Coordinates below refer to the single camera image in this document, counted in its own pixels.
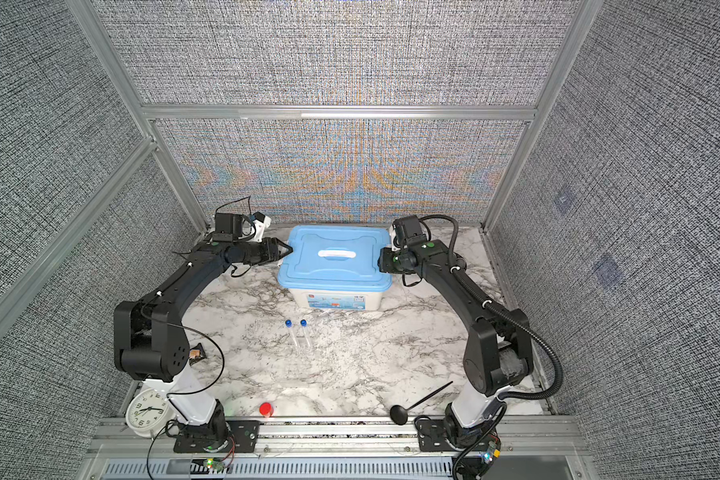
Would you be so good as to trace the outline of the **black long handled ladle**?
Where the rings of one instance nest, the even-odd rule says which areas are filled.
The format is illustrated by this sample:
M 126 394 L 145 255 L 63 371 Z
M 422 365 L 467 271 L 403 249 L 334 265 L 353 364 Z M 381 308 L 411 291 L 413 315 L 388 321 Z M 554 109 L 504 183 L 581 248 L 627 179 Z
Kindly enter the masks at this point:
M 440 386 L 440 387 L 432 390 L 431 392 L 429 392 L 428 394 L 426 394 L 425 396 L 423 396 L 423 397 L 420 398 L 419 400 L 415 401 L 412 405 L 410 405 L 410 406 L 408 406 L 408 407 L 404 407 L 404 406 L 399 405 L 399 404 L 393 405 L 393 406 L 389 409 L 389 418 L 390 418 L 390 420 L 391 420 L 394 424 L 396 424 L 396 425 L 399 425 L 399 426 L 405 425 L 405 424 L 408 422 L 409 413 L 410 413 L 410 411 L 411 411 L 412 409 L 415 409 L 415 408 L 418 407 L 419 405 L 421 405 L 421 404 L 423 404 L 423 403 L 426 403 L 427 401 L 429 401 L 429 400 L 432 399 L 433 397 L 437 396 L 440 392 L 442 392 L 443 390 L 445 390 L 445 389 L 447 389 L 448 387 L 450 387 L 452 384 L 453 384 L 452 381 L 449 381 L 449 382 L 445 383 L 444 385 L 442 385 L 442 386 Z

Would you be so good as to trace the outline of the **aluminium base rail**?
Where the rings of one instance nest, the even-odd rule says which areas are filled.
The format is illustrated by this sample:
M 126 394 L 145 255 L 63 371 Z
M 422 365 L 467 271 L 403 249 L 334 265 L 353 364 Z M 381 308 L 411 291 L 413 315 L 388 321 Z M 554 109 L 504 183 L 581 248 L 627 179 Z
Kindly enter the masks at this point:
M 588 456 L 589 448 L 570 416 L 507 415 L 497 427 L 503 456 Z M 235 457 L 373 457 L 423 456 L 421 434 L 409 423 L 384 417 L 277 417 L 261 419 L 256 431 L 234 435 Z M 134 434 L 119 418 L 99 421 L 86 458 L 155 458 L 174 454 L 175 440 L 156 441 Z

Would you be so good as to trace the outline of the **dark snack packet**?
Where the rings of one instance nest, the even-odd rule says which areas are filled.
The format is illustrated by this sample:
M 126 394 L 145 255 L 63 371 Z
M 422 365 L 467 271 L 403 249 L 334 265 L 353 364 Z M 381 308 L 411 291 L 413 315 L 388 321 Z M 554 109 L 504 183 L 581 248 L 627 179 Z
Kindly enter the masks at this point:
M 204 346 L 201 343 L 196 344 L 194 347 L 192 347 L 190 349 L 189 360 L 188 360 L 188 363 L 190 365 L 195 365 L 206 359 L 207 359 L 207 354 L 206 354 Z

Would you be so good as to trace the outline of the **red bottle cap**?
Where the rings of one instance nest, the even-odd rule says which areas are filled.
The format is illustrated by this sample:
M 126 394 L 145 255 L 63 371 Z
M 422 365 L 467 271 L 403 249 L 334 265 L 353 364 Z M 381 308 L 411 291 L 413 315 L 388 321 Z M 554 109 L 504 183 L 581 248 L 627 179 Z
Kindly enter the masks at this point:
M 269 402 L 264 402 L 259 407 L 259 413 L 264 418 L 270 418 L 274 413 L 274 407 Z

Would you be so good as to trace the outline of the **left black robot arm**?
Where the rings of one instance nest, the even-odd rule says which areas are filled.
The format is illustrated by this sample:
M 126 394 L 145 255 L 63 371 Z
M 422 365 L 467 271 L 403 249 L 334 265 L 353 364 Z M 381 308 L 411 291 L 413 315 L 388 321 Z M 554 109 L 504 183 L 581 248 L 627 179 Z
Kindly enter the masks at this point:
M 221 401 L 201 386 L 190 366 L 189 332 L 183 317 L 206 286 L 236 264 L 249 267 L 276 263 L 293 248 L 276 237 L 261 241 L 222 241 L 211 234 L 186 255 L 167 280 L 135 301 L 115 307 L 114 364 L 117 370 L 159 393 L 174 420 L 163 427 L 177 441 L 201 451 L 230 447 Z

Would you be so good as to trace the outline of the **blue plastic bin lid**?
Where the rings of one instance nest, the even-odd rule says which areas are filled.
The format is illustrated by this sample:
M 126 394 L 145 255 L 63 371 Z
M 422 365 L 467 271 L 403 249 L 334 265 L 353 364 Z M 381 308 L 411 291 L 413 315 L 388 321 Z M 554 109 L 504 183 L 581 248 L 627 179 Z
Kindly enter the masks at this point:
M 384 292 L 392 277 L 378 262 L 389 244 L 383 228 L 296 226 L 288 237 L 292 252 L 280 265 L 278 281 L 290 289 Z

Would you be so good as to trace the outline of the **white analog clock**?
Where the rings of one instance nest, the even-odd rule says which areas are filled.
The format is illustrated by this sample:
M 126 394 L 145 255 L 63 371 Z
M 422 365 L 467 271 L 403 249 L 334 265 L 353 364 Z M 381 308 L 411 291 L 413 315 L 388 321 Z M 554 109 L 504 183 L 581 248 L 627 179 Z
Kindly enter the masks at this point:
M 154 438 L 175 417 L 176 411 L 170 401 L 154 389 L 144 389 L 137 394 L 125 413 L 127 426 L 143 438 Z

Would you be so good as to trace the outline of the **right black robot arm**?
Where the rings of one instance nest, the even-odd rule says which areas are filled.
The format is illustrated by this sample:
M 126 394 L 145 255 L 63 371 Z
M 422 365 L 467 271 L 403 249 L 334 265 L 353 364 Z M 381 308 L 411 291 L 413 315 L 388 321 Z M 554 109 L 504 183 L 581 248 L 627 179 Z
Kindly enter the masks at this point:
M 444 429 L 452 446 L 463 449 L 487 429 L 494 396 L 520 384 L 534 371 L 530 336 L 508 318 L 529 325 L 525 314 L 509 311 L 467 274 L 466 261 L 440 240 L 381 250 L 384 273 L 417 275 L 435 288 L 467 331 L 462 365 L 467 383 L 445 410 Z

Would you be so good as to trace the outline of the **white plastic storage bin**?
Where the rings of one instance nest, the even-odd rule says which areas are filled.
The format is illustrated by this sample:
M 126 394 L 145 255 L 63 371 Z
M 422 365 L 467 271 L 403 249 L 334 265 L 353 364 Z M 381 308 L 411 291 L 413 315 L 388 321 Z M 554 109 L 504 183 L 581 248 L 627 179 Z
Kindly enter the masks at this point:
M 383 292 L 349 292 L 290 289 L 300 308 L 376 311 L 380 308 Z

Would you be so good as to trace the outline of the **blue capped test tube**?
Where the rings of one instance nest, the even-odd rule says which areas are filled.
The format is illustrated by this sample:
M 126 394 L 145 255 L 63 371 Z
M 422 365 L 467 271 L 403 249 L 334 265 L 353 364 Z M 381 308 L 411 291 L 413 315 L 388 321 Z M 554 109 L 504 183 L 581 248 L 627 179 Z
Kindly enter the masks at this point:
M 306 319 L 302 319 L 300 321 L 300 327 L 301 327 L 300 331 L 301 331 L 302 337 L 304 339 L 304 345 L 307 349 L 311 349 L 312 342 L 311 342 L 311 338 L 310 338 L 309 325 L 308 325 L 308 322 Z
M 288 330 L 288 333 L 289 333 L 289 335 L 290 335 L 290 338 L 291 338 L 291 341 L 292 341 L 292 343 L 293 343 L 293 345 L 294 345 L 294 348 L 295 348 L 296 350 L 298 350 L 298 349 L 300 348 L 300 346 L 299 346 L 298 337 L 297 337 L 297 335 L 296 335 L 296 333 L 295 333 L 295 330 L 294 330 L 294 324 L 293 324 L 293 322 L 292 322 L 290 319 L 288 319 L 288 320 L 285 321 L 285 326 L 286 326 L 286 328 L 287 328 L 287 330 Z

